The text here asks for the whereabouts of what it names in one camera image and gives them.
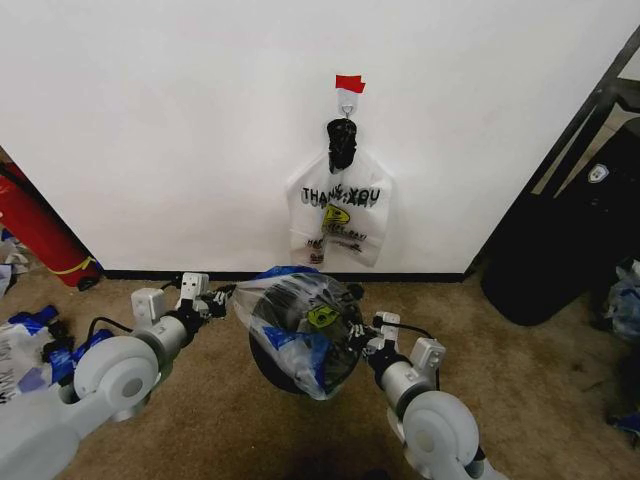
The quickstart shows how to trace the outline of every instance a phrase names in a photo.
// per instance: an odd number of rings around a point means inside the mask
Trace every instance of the plastic bag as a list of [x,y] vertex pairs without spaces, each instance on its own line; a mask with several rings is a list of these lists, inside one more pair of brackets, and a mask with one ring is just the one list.
[[629,272],[617,268],[620,279],[609,291],[609,308],[605,318],[611,320],[616,335],[640,343],[640,262],[633,262]]
[[56,315],[46,307],[34,315],[19,313],[0,326],[0,405],[51,385],[53,369],[42,360],[42,349],[53,341],[46,325]]
[[373,266],[387,230],[391,177],[358,150],[353,164],[331,173],[329,155],[290,182],[291,258],[321,266],[327,243]]
[[[0,325],[0,406],[71,378],[87,345],[72,351],[73,338],[61,322],[53,321],[57,315],[48,305],[38,313],[20,312]],[[109,330],[98,330],[89,345],[112,336]]]
[[233,304],[262,349],[316,400],[335,394],[360,358],[348,346],[351,327],[362,323],[357,302],[317,270],[275,267],[239,283]]

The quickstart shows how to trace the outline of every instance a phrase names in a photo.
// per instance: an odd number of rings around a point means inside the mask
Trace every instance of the hook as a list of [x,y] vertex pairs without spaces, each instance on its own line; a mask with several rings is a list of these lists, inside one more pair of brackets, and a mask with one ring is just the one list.
[[342,105],[340,109],[342,113],[344,113],[344,116],[347,117],[347,120],[349,120],[349,115],[353,113],[353,105]]

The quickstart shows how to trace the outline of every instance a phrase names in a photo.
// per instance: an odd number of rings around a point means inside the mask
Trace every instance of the white plastic bag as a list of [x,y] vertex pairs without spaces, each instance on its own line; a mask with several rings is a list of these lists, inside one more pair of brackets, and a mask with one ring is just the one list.
[[373,266],[387,230],[391,193],[391,177],[360,149],[353,164],[335,174],[329,155],[322,155],[287,189],[293,263],[320,267],[331,244]]
[[23,324],[0,326],[0,406],[24,393],[49,388],[52,369],[43,362],[42,349],[52,340],[47,328],[30,332]]
[[605,318],[620,338],[640,343],[640,262],[634,260],[630,271],[616,268],[620,279],[609,291]]

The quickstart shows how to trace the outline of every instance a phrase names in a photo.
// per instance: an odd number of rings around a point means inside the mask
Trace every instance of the trash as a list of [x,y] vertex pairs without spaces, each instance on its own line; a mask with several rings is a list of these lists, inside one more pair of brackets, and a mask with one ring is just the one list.
[[316,400],[334,395],[360,358],[348,347],[362,316],[351,291],[308,267],[274,267],[241,282],[235,311],[260,347]]
[[19,313],[0,326],[0,405],[51,385],[53,368],[41,353],[53,341],[47,323],[56,315],[49,306],[35,315]]
[[[64,384],[86,351],[73,351],[73,337],[49,305],[37,313],[20,312],[0,326],[0,406],[54,383]],[[91,345],[112,337],[109,330],[97,331]]]
[[629,271],[616,268],[619,281],[609,291],[605,319],[620,338],[640,343],[640,262],[634,260]]
[[42,267],[35,255],[6,228],[0,233],[0,263],[11,265],[16,275]]
[[4,297],[4,294],[11,285],[11,265],[0,265],[0,298]]

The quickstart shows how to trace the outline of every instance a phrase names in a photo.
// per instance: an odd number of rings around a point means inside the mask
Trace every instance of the yellow logo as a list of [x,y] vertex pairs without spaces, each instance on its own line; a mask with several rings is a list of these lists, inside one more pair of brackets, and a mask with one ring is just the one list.
[[347,212],[345,212],[341,208],[336,207],[335,205],[329,204],[327,206],[327,212],[324,214],[322,226],[326,227],[328,225],[344,225],[346,223],[349,223],[349,220],[351,220],[351,217]]
[[324,328],[331,325],[340,317],[340,314],[328,305],[321,305],[307,313],[307,320],[311,325]]

